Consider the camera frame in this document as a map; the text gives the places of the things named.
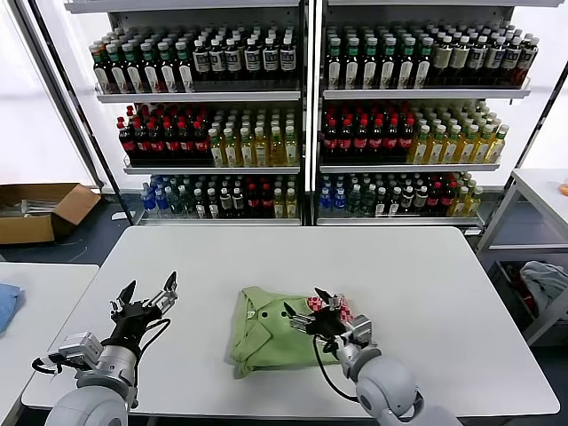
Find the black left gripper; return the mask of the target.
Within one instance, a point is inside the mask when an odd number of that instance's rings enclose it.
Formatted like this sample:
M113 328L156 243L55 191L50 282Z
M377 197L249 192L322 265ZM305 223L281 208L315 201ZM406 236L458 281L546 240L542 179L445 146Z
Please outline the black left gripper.
M177 272L166 279L161 291L153 298L131 304L137 282L133 280L121 290L119 296L110 302L110 318L115 323L111 335L102 345L120 346L130 351L141 351L140 343L148 325L160 320L178 299Z

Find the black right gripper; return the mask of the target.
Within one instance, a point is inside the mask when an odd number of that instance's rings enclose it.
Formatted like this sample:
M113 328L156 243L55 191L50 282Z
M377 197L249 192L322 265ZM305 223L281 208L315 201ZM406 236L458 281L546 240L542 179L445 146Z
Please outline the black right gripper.
M334 340L337 335L346 332L341 317L342 312L345 312L345 297L343 294L331 295L320 288L315 288L314 291L318 302L315 302L314 312L310 315L298 313L291 305L284 303L290 326L307 335Z

